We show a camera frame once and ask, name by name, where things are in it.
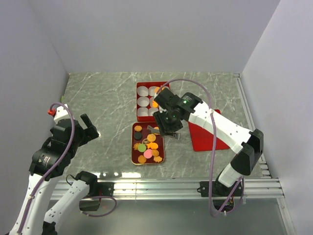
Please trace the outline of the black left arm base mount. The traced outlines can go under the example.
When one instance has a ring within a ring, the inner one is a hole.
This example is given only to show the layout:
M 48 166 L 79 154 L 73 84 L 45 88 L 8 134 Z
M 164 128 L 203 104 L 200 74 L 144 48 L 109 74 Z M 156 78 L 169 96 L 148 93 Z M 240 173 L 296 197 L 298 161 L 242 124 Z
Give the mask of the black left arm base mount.
M 95 196 L 113 196 L 114 183 L 113 182 L 100 182 L 94 186 L 91 191 L 79 203 L 79 208 L 83 212 L 94 212 L 100 208 L 102 198 L 91 199 Z

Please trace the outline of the large round waffle biscuit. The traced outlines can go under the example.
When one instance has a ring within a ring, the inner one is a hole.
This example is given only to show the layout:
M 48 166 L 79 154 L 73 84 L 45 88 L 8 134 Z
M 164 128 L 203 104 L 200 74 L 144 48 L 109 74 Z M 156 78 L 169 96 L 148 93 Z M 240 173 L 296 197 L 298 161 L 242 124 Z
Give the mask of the large round waffle biscuit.
M 149 134 L 149 135 L 147 136 L 148 142 L 155 142 L 156 139 L 157 139 L 157 137 L 156 137 L 155 134 Z

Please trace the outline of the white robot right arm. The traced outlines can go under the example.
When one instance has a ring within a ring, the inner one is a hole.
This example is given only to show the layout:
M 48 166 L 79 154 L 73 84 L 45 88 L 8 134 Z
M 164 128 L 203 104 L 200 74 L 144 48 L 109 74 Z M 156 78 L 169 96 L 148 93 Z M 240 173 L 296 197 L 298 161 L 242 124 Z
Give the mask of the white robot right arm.
M 233 123 L 192 93 L 179 97 L 164 89 L 155 95 L 154 101 L 159 105 L 159 111 L 153 117 L 161 136 L 175 135 L 184 120 L 215 134 L 235 153 L 215 181 L 215 190 L 219 195 L 227 195 L 240 177 L 251 174 L 263 153 L 262 131 L 251 131 Z

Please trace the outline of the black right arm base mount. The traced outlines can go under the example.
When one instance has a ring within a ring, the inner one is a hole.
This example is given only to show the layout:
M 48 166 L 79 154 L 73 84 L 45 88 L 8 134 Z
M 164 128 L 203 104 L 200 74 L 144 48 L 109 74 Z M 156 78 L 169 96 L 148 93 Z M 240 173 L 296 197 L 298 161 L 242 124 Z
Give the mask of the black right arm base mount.
M 227 197 L 230 192 L 232 191 L 232 188 L 236 186 L 237 182 L 233 184 L 232 187 L 227 188 L 226 186 L 222 185 L 218 181 L 214 181 L 212 183 L 212 197 Z M 235 187 L 234 192 L 231 194 L 231 197 L 227 201 L 226 205 L 223 207 L 222 212 L 230 212 L 232 211 L 236 206 L 234 202 L 234 197 L 239 197 L 244 195 L 244 183 L 240 181 L 238 185 Z M 200 187 L 197 188 L 197 192 L 201 194 L 201 197 L 208 197 L 209 196 L 209 182 L 208 181 L 201 181 Z M 222 207 L 223 201 L 222 200 L 213 200 L 213 206 L 215 210 L 219 210 Z

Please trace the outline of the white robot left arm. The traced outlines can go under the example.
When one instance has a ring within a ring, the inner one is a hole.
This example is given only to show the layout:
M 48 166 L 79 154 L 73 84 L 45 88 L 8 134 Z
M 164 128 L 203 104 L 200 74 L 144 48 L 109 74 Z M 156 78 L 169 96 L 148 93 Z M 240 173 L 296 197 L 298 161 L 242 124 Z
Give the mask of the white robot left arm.
M 61 199 L 48 208 L 55 187 L 77 149 L 99 137 L 87 114 L 80 116 L 86 128 L 74 119 L 67 105 L 51 108 L 48 114 L 54 117 L 55 125 L 50 129 L 51 136 L 32 156 L 27 192 L 11 235 L 56 235 L 84 197 L 98 194 L 97 176 L 82 171 Z

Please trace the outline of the red box lid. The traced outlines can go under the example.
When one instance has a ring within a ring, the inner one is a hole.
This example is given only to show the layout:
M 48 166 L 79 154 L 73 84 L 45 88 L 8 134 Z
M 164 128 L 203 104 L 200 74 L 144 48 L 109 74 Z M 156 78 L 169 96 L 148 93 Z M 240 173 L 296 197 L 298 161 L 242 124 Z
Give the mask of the red box lid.
M 213 149 L 213 133 L 188 122 L 191 143 L 195 152 L 211 151 Z

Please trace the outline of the silver slotted tongs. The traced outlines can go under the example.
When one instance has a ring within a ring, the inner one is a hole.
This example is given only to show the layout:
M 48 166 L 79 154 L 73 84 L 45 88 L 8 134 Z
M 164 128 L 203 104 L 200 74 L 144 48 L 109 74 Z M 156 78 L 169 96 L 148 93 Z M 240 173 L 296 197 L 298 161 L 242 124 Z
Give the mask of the silver slotted tongs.
M 147 126 L 147 130 L 153 134 L 153 128 L 152 126 L 148 125 Z M 174 138 L 176 140 L 179 140 L 180 139 L 180 133 L 176 133 L 176 132 L 162 132 L 160 131 L 160 136 L 161 137 L 165 137 L 165 136 L 168 136 L 168 137 L 171 137 L 171 138 Z

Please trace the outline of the orange round cookie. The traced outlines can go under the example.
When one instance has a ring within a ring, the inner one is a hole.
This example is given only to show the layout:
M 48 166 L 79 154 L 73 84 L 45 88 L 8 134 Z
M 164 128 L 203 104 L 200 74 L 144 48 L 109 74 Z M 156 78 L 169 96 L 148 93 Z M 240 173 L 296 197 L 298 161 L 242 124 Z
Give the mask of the orange round cookie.
M 154 90 L 155 94 L 157 94 L 159 89 L 160 89 L 160 87 L 155 87 L 155 90 Z

